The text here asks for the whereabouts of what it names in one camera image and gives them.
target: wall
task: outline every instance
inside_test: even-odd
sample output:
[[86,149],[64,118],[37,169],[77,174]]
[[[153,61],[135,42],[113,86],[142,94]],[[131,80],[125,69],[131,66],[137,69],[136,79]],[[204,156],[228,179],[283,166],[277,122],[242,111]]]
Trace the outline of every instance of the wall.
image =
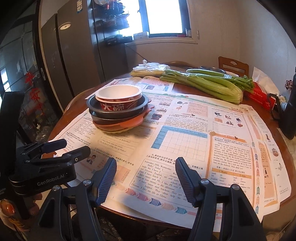
[[188,0],[192,38],[198,44],[153,43],[126,47],[129,68],[143,58],[153,62],[185,61],[195,66],[218,67],[218,57],[239,59],[239,25],[236,0]]
[[42,0],[41,27],[69,0]]
[[280,93],[285,93],[286,80],[293,78],[296,49],[287,33],[256,0],[237,1],[240,29],[240,61],[266,73]]

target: round table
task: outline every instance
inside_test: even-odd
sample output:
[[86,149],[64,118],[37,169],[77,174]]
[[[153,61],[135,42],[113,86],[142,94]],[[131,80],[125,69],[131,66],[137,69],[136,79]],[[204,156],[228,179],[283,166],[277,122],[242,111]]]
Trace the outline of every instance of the round table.
[[[118,76],[114,79],[122,79],[122,78],[128,78],[128,77],[131,77],[131,76],[129,74],[124,74],[124,75]],[[103,87],[104,85],[108,84],[109,82],[111,82],[114,79],[111,79],[105,83],[102,83],[99,86],[94,87],[92,89],[89,89],[83,95],[81,95],[79,97],[79,99],[77,100],[77,102],[75,102],[75,104],[73,106],[71,106],[64,113],[64,115],[61,117],[61,119],[58,121],[58,123],[56,124],[56,126],[54,127],[54,129],[52,130],[52,132],[50,134],[49,140],[52,140],[53,138],[55,138],[75,117],[77,117],[79,114],[81,114],[83,111],[85,111],[87,109],[86,100],[85,100],[86,97],[88,97],[93,92],[95,92],[99,88]],[[194,94],[194,95],[213,98],[213,96],[206,94],[200,90],[197,90],[192,87],[185,86],[185,85],[180,85],[180,84],[174,84],[173,92],[182,93],[182,94]],[[290,154],[285,141],[283,140],[280,132],[277,129],[278,122],[273,120],[270,112],[268,112],[263,107],[261,107],[258,103],[254,102],[253,100],[249,99],[246,96],[244,96],[242,104],[247,104],[247,105],[250,105],[254,108],[254,110],[259,114],[259,116],[262,118],[262,120],[265,122],[265,124],[269,128],[275,142],[277,143],[277,145],[280,149],[281,155],[283,157],[283,160],[284,160],[284,163],[286,165],[286,169],[287,169],[287,172],[289,175],[291,187],[292,187],[291,196],[288,197],[287,199],[285,199],[283,202],[281,202],[281,207],[282,207],[283,205],[286,205],[291,200],[293,200],[296,196],[296,171],[295,171],[292,155]],[[48,154],[48,155],[46,155],[46,157],[52,157],[53,154],[54,153]],[[178,226],[175,226],[175,225],[172,225],[169,223],[143,220],[143,219],[135,218],[135,217],[132,217],[132,216],[129,216],[126,214],[122,214],[122,213],[110,210],[110,209],[107,209],[107,210],[109,210],[110,212],[116,213],[118,215],[130,218],[130,219],[135,219],[135,220],[138,220],[141,222],[146,222],[146,223],[153,224],[153,225],[160,225],[160,226],[166,226],[166,227],[178,227]]]

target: newspaper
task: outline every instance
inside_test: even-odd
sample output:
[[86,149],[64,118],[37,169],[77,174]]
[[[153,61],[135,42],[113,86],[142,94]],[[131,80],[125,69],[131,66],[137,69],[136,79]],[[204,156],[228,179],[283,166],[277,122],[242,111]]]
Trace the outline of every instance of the newspaper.
[[[91,148],[90,157],[75,165],[81,181],[91,178],[108,157],[116,159],[117,173],[103,206],[113,209],[111,199],[163,222],[191,228],[197,209],[187,202],[175,172],[174,162],[180,156],[216,185],[238,184],[260,221],[290,196],[279,148],[251,106],[187,94],[143,93],[155,107],[140,126],[106,134],[95,128],[86,110],[55,138],[67,140],[58,155],[84,145]],[[215,232],[221,218],[219,204]]]
[[[159,78],[156,78],[153,76],[146,76],[144,78],[131,77],[131,78],[113,80],[109,84],[106,84],[105,86],[111,86],[111,85],[136,85],[140,87],[142,90],[166,91],[166,92],[171,92],[174,87],[174,83],[161,81]],[[86,97],[85,99],[88,99],[94,94],[95,92],[89,95],[88,97]]]

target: red box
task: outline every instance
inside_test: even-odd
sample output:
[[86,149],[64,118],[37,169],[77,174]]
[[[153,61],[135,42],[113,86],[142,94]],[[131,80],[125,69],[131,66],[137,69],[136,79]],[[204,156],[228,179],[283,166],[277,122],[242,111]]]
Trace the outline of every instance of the red box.
[[[260,88],[260,86],[256,82],[254,82],[254,84],[255,84],[254,93],[244,91],[244,94],[246,96],[248,96],[250,99],[259,103],[264,109],[266,109],[270,112],[270,104],[267,100],[267,94],[265,94],[262,91],[262,89]],[[271,103],[272,109],[274,107],[275,102],[276,102],[276,100],[271,97],[270,103]]]

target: thermos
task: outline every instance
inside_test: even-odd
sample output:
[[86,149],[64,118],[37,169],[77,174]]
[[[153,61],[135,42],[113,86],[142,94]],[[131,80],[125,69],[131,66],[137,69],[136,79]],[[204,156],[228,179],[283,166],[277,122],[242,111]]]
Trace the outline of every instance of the thermos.
[[269,101],[269,98],[271,96],[276,99],[276,104],[279,111],[279,119],[275,118],[272,112],[271,115],[274,119],[279,121],[279,128],[281,129],[283,134],[288,139],[292,140],[296,135],[296,68],[295,75],[293,77],[293,85],[291,89],[290,98],[288,100],[285,110],[282,110],[281,108],[279,97],[275,94],[269,93],[267,95]]

